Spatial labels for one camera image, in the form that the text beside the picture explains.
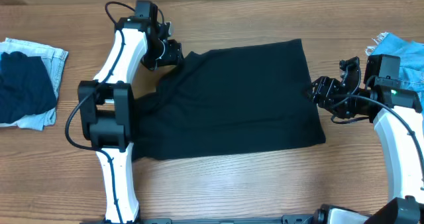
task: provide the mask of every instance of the dark fabric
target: dark fabric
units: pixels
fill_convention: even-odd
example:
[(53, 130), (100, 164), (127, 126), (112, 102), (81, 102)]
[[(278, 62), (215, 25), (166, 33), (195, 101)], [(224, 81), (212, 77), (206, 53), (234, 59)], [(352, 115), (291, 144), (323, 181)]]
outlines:
[(0, 60), (0, 123), (37, 115), (56, 106), (52, 82), (41, 57), (2, 53)]
[(140, 111), (133, 160), (300, 148), (325, 142), (300, 40), (191, 52)]

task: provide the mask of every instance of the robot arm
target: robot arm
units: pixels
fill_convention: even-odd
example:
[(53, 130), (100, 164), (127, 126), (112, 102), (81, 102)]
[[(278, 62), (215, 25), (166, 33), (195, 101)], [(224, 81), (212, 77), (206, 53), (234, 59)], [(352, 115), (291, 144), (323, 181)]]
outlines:
[[(311, 223), (415, 224), (420, 219), (421, 203), (424, 203), (422, 108), (414, 91), (399, 88), (399, 65), (398, 57), (370, 56), (364, 81), (366, 87), (369, 85), (371, 89), (360, 89), (359, 59), (341, 61), (342, 82), (321, 77), (313, 82), (312, 89), (307, 92), (312, 102), (333, 114), (332, 120), (334, 117), (350, 119), (357, 114), (368, 116), (382, 143), (390, 201), (369, 218), (341, 207), (323, 205), (315, 212)], [(416, 133), (409, 133), (400, 119), (389, 110), (399, 115)]]
[[(115, 42), (105, 65), (93, 81), (81, 82), (78, 87), (83, 134), (97, 150), (103, 171), (107, 200), (103, 223), (140, 223), (131, 164), (136, 130), (131, 83), (138, 65), (155, 70), (184, 60), (181, 44), (168, 40), (171, 23), (158, 23), (157, 14), (158, 8), (152, 2), (137, 1), (134, 16), (117, 23)], [(98, 110), (96, 105), (105, 102), (114, 103), (115, 110)]]

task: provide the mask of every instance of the light blue cloth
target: light blue cloth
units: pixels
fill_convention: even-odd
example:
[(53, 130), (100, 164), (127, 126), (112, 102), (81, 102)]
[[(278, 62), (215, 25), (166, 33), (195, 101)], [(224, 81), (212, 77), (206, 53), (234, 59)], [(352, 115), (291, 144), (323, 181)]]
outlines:
[(378, 45), (368, 47), (367, 55), (399, 56), (401, 88), (416, 91), (421, 105), (424, 107), (424, 44), (414, 41), (407, 42), (388, 32), (380, 34), (374, 41)]
[[(35, 42), (6, 38), (4, 42), (0, 42), (0, 53), (2, 52), (22, 52), (27, 56), (40, 56), (46, 66), (50, 80), (52, 81), (53, 91), (56, 98), (59, 97), (60, 82), (64, 71), (65, 60), (68, 52), (43, 45)], [(54, 125), (56, 122), (56, 108), (53, 108), (39, 115), (25, 115), (18, 121), (11, 124), (0, 123), (0, 127), (18, 126), (19, 128), (34, 129), (42, 131), (46, 125)]]

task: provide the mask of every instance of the folded clothing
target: folded clothing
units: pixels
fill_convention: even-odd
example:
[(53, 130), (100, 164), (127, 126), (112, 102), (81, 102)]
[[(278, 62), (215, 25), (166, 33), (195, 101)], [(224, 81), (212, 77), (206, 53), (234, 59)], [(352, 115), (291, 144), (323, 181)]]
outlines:
[[(0, 42), (0, 52), (9, 54), (12, 52), (22, 52), (27, 56), (41, 57), (50, 82), (52, 83), (54, 95), (56, 99), (58, 98), (65, 60), (68, 57), (67, 51), (35, 42), (6, 38), (5, 42)], [(12, 123), (0, 123), (0, 127), (18, 126), (20, 128), (42, 131), (44, 126), (53, 125), (55, 122), (56, 108), (54, 107), (43, 114), (25, 115), (17, 121), (12, 121)]]
[(42, 114), (56, 106), (56, 96), (40, 57), (2, 53), (0, 59), (0, 123)]
[(389, 32), (379, 34), (374, 41), (377, 45), (369, 46), (365, 51), (366, 54), (387, 54), (400, 57), (401, 88), (416, 91), (421, 105), (424, 107), (424, 44), (405, 41)]
[(300, 148), (325, 142), (300, 40), (191, 52), (140, 111), (133, 160)]

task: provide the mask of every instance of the white arm segment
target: white arm segment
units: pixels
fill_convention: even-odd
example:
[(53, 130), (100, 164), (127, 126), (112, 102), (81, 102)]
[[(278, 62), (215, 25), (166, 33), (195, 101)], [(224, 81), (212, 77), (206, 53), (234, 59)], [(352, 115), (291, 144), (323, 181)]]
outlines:
[[(112, 159), (113, 170), (115, 173), (115, 190), (117, 194), (119, 209), (124, 223), (134, 221), (138, 215), (138, 201), (135, 197), (133, 169), (131, 163), (131, 153), (134, 143), (130, 143), (124, 153), (119, 152), (118, 148), (102, 148)], [(112, 223), (120, 223), (117, 208), (113, 201), (112, 175), (111, 167), (104, 154), (96, 152), (99, 157), (103, 179), (105, 182), (107, 209), (106, 220)]]
[[(424, 150), (423, 116), (410, 108), (395, 106), (393, 110), (415, 131), (421, 150)], [(389, 201), (395, 197), (413, 196), (417, 202), (424, 203), (419, 157), (406, 128), (386, 109), (382, 109), (374, 119), (374, 129), (382, 143)]]
[(364, 224), (368, 218), (353, 211), (334, 208), (329, 212), (327, 224)]
[[(137, 72), (141, 58), (147, 53), (147, 39), (144, 32), (140, 32), (134, 28), (123, 28), (125, 45), (121, 57), (119, 58), (113, 75), (106, 81), (107, 84), (115, 84), (122, 81), (127, 84), (133, 82), (133, 78)], [(109, 70), (115, 62), (119, 50), (121, 49), (122, 37), (119, 31), (115, 33), (115, 42), (111, 53), (106, 60), (105, 65), (100, 72), (94, 77), (94, 80), (103, 81)], [(119, 152), (118, 148), (102, 148), (112, 159), (113, 169), (115, 173), (115, 191), (118, 199), (119, 209), (124, 223), (134, 221), (138, 215), (138, 201), (135, 197), (133, 169), (131, 165), (131, 153), (134, 143), (130, 143), (125, 152)], [(112, 223), (120, 223), (117, 208), (113, 199), (112, 175), (111, 168), (107, 162), (107, 157), (100, 152), (96, 152), (100, 159), (101, 169), (103, 171), (103, 179), (105, 182), (107, 210), (106, 220)]]
[[(147, 52), (147, 39), (144, 32), (140, 32), (135, 28), (123, 28), (122, 32), (125, 39), (124, 50), (115, 69), (113, 70), (113, 75), (106, 81), (108, 84), (115, 84), (119, 81), (131, 84), (137, 72), (140, 60)], [(121, 33), (117, 30), (115, 32), (115, 42), (111, 53), (109, 54), (105, 65), (93, 78), (93, 80), (101, 82), (106, 78), (118, 56), (119, 50), (121, 49), (121, 43)]]

